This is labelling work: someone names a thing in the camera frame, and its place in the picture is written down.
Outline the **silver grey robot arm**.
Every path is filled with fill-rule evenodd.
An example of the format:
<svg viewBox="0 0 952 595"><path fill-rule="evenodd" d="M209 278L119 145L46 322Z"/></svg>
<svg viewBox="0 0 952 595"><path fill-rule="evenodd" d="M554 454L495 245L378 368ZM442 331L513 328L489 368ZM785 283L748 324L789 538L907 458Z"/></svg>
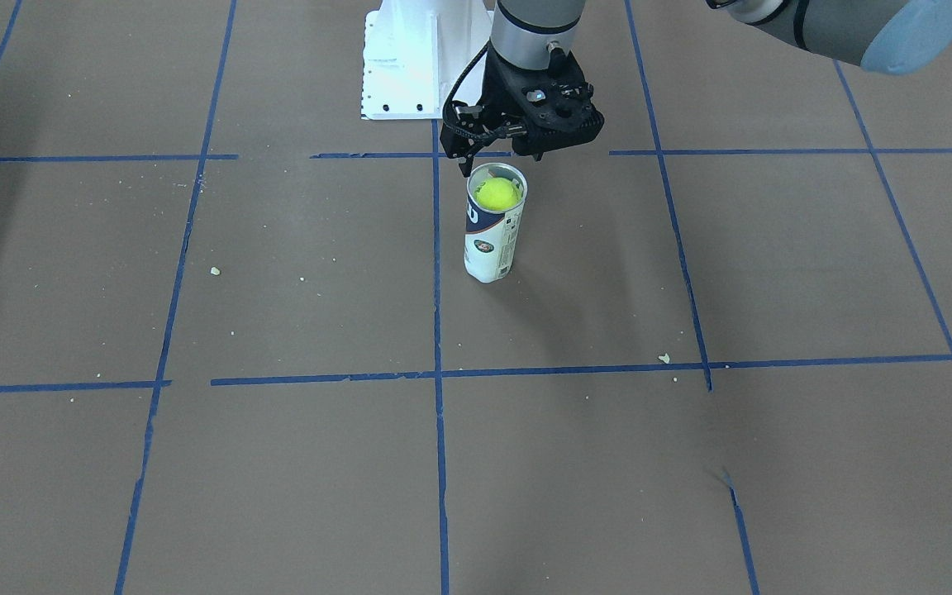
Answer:
<svg viewBox="0 0 952 595"><path fill-rule="evenodd" d="M786 45L865 71L906 75L952 44L952 1L710 1L737 22ZM462 69L483 64L481 94L469 104L447 94L440 145L471 176L481 150L509 140L514 154L593 142L605 118L593 104L572 45L583 1L498 1L492 30Z"/></svg>

